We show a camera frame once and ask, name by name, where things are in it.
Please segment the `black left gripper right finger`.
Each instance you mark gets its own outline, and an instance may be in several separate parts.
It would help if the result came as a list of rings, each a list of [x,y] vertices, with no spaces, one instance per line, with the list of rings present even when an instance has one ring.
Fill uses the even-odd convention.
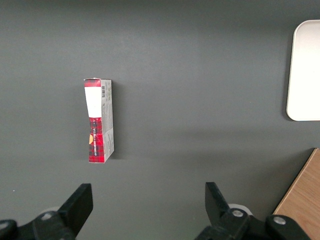
[[[211,225],[197,240],[309,240],[292,218],[269,215],[265,221],[238,207],[230,207],[215,182],[205,183],[205,209]]]

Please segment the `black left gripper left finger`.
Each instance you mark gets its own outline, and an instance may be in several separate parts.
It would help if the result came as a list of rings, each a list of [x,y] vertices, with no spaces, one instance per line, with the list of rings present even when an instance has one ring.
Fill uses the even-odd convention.
[[[93,210],[92,185],[81,184],[58,208],[47,210],[25,225],[0,221],[2,240],[75,240]]]

